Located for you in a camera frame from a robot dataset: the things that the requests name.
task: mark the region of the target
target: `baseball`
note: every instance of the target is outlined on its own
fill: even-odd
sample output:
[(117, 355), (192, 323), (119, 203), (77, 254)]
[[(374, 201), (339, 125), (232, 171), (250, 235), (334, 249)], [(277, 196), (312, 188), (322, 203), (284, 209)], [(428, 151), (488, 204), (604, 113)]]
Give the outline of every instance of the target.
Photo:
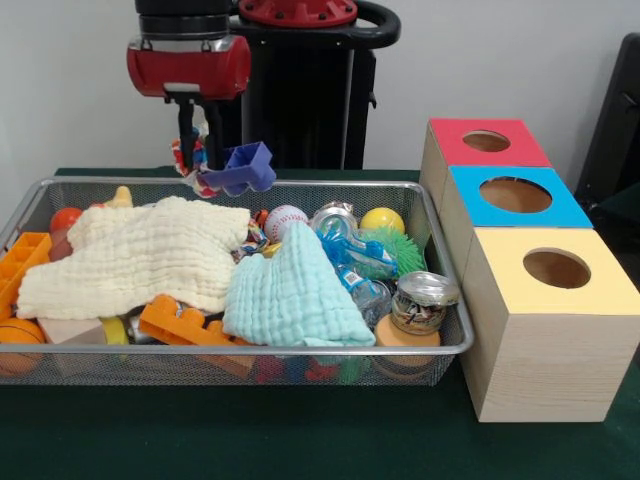
[(272, 210), (264, 224), (264, 233), (271, 243), (282, 241), (285, 232), (293, 222), (308, 223), (309, 218), (298, 207), (293, 205), (280, 205)]

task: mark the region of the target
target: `purple cookie cutter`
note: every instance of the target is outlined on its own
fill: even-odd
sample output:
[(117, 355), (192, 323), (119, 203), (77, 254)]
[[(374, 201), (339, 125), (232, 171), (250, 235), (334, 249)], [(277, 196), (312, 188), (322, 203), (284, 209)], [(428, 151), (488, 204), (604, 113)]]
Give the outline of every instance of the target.
[(276, 179), (276, 172), (269, 163), (271, 151), (262, 143), (249, 143), (226, 148), (227, 165), (222, 171), (203, 173), (199, 176), (211, 188), (222, 188), (230, 197), (242, 195), (251, 188), (254, 192), (265, 192)]

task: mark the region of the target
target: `metal basket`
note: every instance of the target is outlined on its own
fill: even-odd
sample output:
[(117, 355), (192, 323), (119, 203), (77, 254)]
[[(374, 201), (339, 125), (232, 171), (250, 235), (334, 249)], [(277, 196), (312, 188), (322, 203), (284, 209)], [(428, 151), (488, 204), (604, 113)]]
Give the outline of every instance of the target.
[[(54, 177), (35, 184), (18, 206), (0, 245), (6, 252), (21, 232), (46, 232), (60, 208), (88, 208), (113, 197), (127, 185), (136, 205), (177, 195), (195, 200), (193, 191), (175, 178)], [(429, 269), (455, 278), (433, 203), (415, 183), (278, 181), (265, 193), (248, 192), (236, 198), (211, 200), (226, 206), (273, 209), (293, 204), (312, 214), (326, 203), (340, 200), (355, 206), (361, 217), (387, 206), (404, 219), (407, 233), (424, 248)], [(382, 347), (183, 347), (168, 345), (0, 345), (0, 384), (23, 385), (435, 385), (454, 356), (467, 350), (473, 331), (464, 301), (450, 308), (441, 329), (442, 345), (430, 348)], [(246, 378), (227, 373), (220, 361), (229, 355), (255, 356)], [(390, 371), (391, 357), (402, 356), (402, 368)], [(27, 365), (35, 365), (30, 371)], [(326, 376), (309, 374), (311, 364), (327, 364)]]

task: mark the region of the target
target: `wooden cube stack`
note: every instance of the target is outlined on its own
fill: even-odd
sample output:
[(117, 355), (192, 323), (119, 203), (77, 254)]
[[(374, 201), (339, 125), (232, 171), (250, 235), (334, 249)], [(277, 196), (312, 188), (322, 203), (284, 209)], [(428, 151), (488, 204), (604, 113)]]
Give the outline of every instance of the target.
[(433, 119), (428, 189), (471, 312), (481, 422), (602, 421), (640, 341), (640, 294), (520, 120)]

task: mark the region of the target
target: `plastic bottle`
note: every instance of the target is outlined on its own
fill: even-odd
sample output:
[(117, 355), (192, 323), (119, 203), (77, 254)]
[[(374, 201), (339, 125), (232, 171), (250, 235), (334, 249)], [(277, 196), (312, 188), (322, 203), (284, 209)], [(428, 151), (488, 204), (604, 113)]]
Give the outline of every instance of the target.
[(367, 326), (375, 328), (378, 321), (391, 311), (391, 293), (381, 282), (372, 282), (347, 267), (337, 269), (340, 282), (351, 294)]

